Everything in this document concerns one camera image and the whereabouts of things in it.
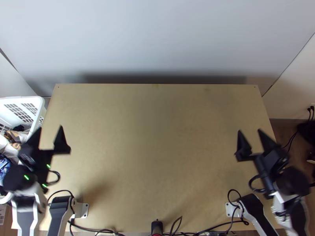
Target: white backdrop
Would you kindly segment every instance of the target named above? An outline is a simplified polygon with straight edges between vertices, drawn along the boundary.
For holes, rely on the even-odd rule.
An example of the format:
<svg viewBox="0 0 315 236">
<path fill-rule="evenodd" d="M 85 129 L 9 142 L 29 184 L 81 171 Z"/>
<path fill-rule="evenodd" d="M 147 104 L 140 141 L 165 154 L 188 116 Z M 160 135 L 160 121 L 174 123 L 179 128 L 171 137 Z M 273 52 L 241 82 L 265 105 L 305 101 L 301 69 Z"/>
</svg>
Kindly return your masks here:
<svg viewBox="0 0 315 236">
<path fill-rule="evenodd" d="M 313 0 L 4 0 L 0 9 L 0 47 L 43 96 L 55 83 L 132 73 L 241 76 L 235 83 L 266 91 L 315 31 Z"/>
</svg>

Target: cloth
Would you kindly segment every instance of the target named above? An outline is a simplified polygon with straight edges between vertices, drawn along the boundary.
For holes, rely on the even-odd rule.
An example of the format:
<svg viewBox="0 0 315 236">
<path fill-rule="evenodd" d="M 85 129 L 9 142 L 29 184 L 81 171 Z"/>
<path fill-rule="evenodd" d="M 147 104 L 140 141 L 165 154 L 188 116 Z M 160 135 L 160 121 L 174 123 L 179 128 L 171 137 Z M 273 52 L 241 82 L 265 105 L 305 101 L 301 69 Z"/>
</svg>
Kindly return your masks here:
<svg viewBox="0 0 315 236">
<path fill-rule="evenodd" d="M 0 154 L 5 155 L 12 163 L 18 164 L 18 153 L 21 144 L 27 141 L 27 135 L 30 131 L 32 123 L 23 124 L 24 131 L 5 131 L 0 133 Z"/>
</svg>

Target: wooden table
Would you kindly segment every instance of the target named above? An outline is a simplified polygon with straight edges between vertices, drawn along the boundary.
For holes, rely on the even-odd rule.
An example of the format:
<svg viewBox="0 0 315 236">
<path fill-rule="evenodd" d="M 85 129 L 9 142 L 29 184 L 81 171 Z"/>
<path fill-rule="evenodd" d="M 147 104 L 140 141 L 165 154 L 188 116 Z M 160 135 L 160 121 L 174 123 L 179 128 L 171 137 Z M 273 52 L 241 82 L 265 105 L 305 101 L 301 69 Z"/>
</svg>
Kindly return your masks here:
<svg viewBox="0 0 315 236">
<path fill-rule="evenodd" d="M 274 138 L 254 85 L 56 85 L 41 148 L 53 147 L 59 125 L 72 153 L 53 158 L 61 181 L 47 196 L 68 189 L 90 204 L 88 217 L 77 224 L 121 232 L 149 232 L 157 218 L 169 231 L 183 216 L 184 232 L 230 221 L 227 192 L 250 193 L 248 181 L 257 174 L 252 162 L 234 157 L 237 131 L 254 152 L 262 150 L 258 128 Z M 271 201 L 259 197 L 279 228 Z M 42 230 L 50 224 L 46 215 Z M 253 228 L 236 223 L 232 229 Z"/>
</svg>

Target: laundry basket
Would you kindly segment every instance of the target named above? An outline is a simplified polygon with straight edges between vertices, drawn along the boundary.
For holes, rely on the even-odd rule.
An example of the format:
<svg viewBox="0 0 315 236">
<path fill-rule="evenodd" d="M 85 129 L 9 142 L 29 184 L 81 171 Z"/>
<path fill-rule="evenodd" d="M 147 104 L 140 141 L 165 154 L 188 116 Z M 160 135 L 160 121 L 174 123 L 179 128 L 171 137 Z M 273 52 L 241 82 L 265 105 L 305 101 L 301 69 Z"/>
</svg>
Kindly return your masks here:
<svg viewBox="0 0 315 236">
<path fill-rule="evenodd" d="M 0 98 L 0 132 L 32 122 L 29 139 L 42 126 L 46 114 L 44 104 L 44 99 L 39 96 Z"/>
</svg>

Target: black cable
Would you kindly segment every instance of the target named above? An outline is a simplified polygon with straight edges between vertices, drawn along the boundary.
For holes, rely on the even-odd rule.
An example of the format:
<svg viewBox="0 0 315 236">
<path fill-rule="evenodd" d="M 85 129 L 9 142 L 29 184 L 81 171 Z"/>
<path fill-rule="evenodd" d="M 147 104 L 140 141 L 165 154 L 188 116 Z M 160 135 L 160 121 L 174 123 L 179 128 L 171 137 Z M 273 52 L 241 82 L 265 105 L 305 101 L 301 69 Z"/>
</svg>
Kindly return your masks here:
<svg viewBox="0 0 315 236">
<path fill-rule="evenodd" d="M 290 143 L 290 145 L 289 145 L 289 148 L 288 148 L 288 153 L 290 152 L 290 149 L 291 149 L 291 145 L 292 145 L 292 143 L 293 143 L 293 139 L 292 139 L 292 141 L 291 141 L 291 143 Z"/>
<path fill-rule="evenodd" d="M 313 120 L 313 118 L 314 118 L 314 106 L 310 106 L 310 108 L 313 111 L 313 115 L 312 115 L 312 119 L 311 119 L 311 120 Z"/>
<path fill-rule="evenodd" d="M 206 230 L 200 231 L 200 232 L 196 233 L 195 236 L 198 236 L 198 235 L 203 234 L 203 233 L 210 233 L 210 232 L 221 233 L 221 234 L 224 234 L 224 233 L 229 232 L 230 229 L 232 228 L 233 223 L 235 223 L 235 222 L 233 221 L 233 218 L 234 218 L 234 214 L 235 214 L 235 212 L 236 212 L 237 209 L 239 209 L 239 206 L 235 207 L 235 209 L 234 209 L 234 211 L 233 211 L 233 214 L 232 214 L 231 222 L 222 223 L 222 224 L 216 225 L 216 226 L 214 226 L 214 227 L 208 228 L 208 229 L 206 229 Z M 215 229 L 215 228 L 217 228 L 217 227 L 220 227 L 220 226 L 222 226 L 222 225 L 227 225 L 227 224 L 229 224 L 230 226 L 229 226 L 229 228 L 228 228 L 226 231 L 213 231 L 213 229 Z"/>
<path fill-rule="evenodd" d="M 51 185 L 53 185 L 53 184 L 58 183 L 59 180 L 60 180 L 60 178 L 61 178 L 59 172 L 57 172 L 57 171 L 55 171 L 55 170 L 49 170 L 49 172 L 54 173 L 54 174 L 57 176 L 57 180 L 47 183 L 46 186 L 51 186 Z"/>
<path fill-rule="evenodd" d="M 50 195 L 49 198 L 47 199 L 47 202 L 49 202 L 49 200 L 51 199 L 51 197 L 52 197 L 53 195 L 55 195 L 55 194 L 57 194 L 57 193 L 60 193 L 60 192 L 68 192 L 68 193 L 70 193 L 71 197 L 74 198 L 72 192 L 70 192 L 69 190 L 63 189 L 63 190 L 56 191 L 56 192 L 54 192 L 52 195 Z"/>
<path fill-rule="evenodd" d="M 296 136 L 297 133 L 298 133 L 298 132 L 295 132 L 295 133 L 291 136 L 291 138 L 289 139 L 288 143 L 287 143 L 285 146 L 283 146 L 282 148 L 286 148 L 290 143 L 292 143 L 292 141 L 293 141 L 293 139 L 295 138 L 295 136 Z"/>
<path fill-rule="evenodd" d="M 173 222 L 173 224 L 172 224 L 172 226 L 170 228 L 170 234 L 169 234 L 170 236 L 174 236 L 176 234 L 176 232 L 178 231 L 178 229 L 179 229 L 179 227 L 180 227 L 180 225 L 182 223 L 182 219 L 183 219 L 183 216 L 179 217 L 178 219 L 176 219 Z M 178 226 L 177 226 L 176 230 L 173 232 L 174 225 L 177 223 L 177 221 L 180 221 L 180 222 L 178 223 Z"/>
<path fill-rule="evenodd" d="M 254 191 L 254 192 L 256 192 L 256 193 L 261 193 L 261 194 L 263 194 L 263 193 L 266 192 L 266 190 L 265 190 L 264 188 L 254 188 L 254 187 L 252 186 L 253 181 L 256 180 L 256 179 L 259 179 L 259 178 L 260 178 L 260 175 L 255 175 L 254 177 L 252 177 L 252 178 L 249 180 L 249 182 L 248 182 L 248 186 L 250 187 L 250 189 L 251 189 L 252 191 Z"/>
<path fill-rule="evenodd" d="M 237 191 L 237 190 L 235 190 L 235 189 L 230 189 L 229 192 L 228 192 L 228 201 L 229 201 L 229 203 L 230 203 L 232 206 L 234 206 L 234 207 L 238 207 L 237 205 L 234 205 L 234 204 L 231 202 L 231 200 L 230 200 L 230 193 L 231 193 L 231 192 L 236 192 L 236 193 L 239 195 L 239 198 L 241 198 L 242 196 L 241 196 L 241 194 L 239 193 L 239 191 Z"/>
<path fill-rule="evenodd" d="M 70 225 L 69 225 L 69 231 L 70 231 L 71 236 L 74 236 L 74 235 L 73 235 L 73 232 L 72 232 L 72 229 L 71 229 L 71 226 L 72 226 L 73 221 L 74 221 L 74 219 L 71 219 Z"/>
<path fill-rule="evenodd" d="M 89 229 L 89 228 L 85 228 L 85 227 L 82 227 L 82 226 L 79 226 L 79 225 L 76 225 L 74 223 L 74 219 L 73 221 L 68 221 L 68 223 L 73 226 L 73 227 L 76 227 L 78 229 L 81 229 L 81 230 L 84 230 L 84 231 L 87 231 L 87 232 L 94 232 L 94 233 L 107 233 L 107 234 L 115 234 L 115 235 L 118 235 L 118 236 L 125 236 L 123 235 L 122 233 L 117 233 L 113 230 L 110 230 L 110 229 L 101 229 L 101 230 L 98 230 L 98 229 Z"/>
<path fill-rule="evenodd" d="M 311 118 L 311 108 L 308 108 L 308 112 L 309 112 L 309 115 L 308 115 L 308 120 L 307 120 L 307 122 L 309 122 L 309 121 L 310 121 L 310 118 Z M 290 147 L 291 147 L 292 142 L 293 142 L 293 139 L 295 138 L 295 136 L 297 135 L 297 133 L 298 133 L 298 132 L 295 132 L 295 133 L 291 136 L 291 138 L 289 139 L 288 143 L 287 143 L 285 146 L 283 146 L 282 148 L 286 148 L 288 145 L 290 145 Z"/>
</svg>

